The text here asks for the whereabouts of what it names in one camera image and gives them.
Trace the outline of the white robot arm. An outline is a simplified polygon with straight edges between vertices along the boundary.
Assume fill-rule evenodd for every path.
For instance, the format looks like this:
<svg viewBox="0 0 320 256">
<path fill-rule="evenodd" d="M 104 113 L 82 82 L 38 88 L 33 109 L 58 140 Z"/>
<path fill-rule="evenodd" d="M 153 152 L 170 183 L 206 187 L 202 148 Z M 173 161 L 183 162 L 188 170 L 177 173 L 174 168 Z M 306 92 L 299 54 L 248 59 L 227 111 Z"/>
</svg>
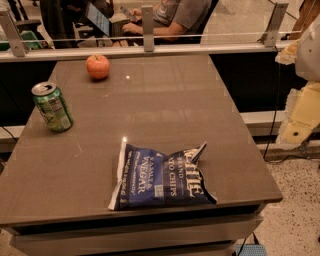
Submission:
<svg viewBox="0 0 320 256">
<path fill-rule="evenodd" d="M 276 142 L 291 148 L 301 145 L 320 124 L 320 15 L 302 36 L 275 58 L 279 64 L 295 65 L 297 76 L 307 84 L 291 89 L 286 100 L 285 118 Z"/>
</svg>

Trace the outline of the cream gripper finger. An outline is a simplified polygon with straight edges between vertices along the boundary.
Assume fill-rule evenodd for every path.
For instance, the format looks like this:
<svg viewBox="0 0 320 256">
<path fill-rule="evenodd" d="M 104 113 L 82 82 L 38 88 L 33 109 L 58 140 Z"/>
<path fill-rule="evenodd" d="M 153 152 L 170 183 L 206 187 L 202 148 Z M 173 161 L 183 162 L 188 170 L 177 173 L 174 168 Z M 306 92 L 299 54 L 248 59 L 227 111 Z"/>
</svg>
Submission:
<svg viewBox="0 0 320 256">
<path fill-rule="evenodd" d="M 295 40 L 290 45 L 286 46 L 281 52 L 279 52 L 275 58 L 277 63 L 283 65 L 290 65 L 295 63 L 297 48 L 298 48 L 298 40 Z"/>
<path fill-rule="evenodd" d="M 302 89 L 291 89 L 285 118 L 278 130 L 277 144 L 299 146 L 320 124 L 320 83 L 308 82 Z"/>
</svg>

